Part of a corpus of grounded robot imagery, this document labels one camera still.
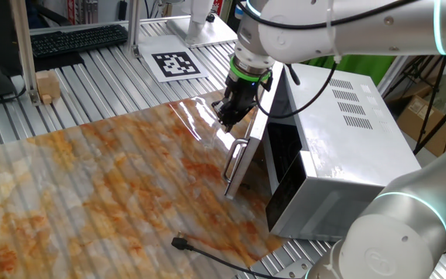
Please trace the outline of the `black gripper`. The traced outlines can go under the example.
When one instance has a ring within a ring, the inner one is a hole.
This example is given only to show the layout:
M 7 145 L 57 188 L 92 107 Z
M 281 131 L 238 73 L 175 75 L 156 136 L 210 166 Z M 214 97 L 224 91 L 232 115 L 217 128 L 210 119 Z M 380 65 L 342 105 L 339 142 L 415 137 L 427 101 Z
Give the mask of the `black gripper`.
M 272 73 L 260 76 L 228 74 L 224 98 L 211 104 L 219 123 L 227 133 L 245 117 L 247 108 L 254 106 L 258 87 L 263 84 L 267 87 L 267 83 L 272 79 Z

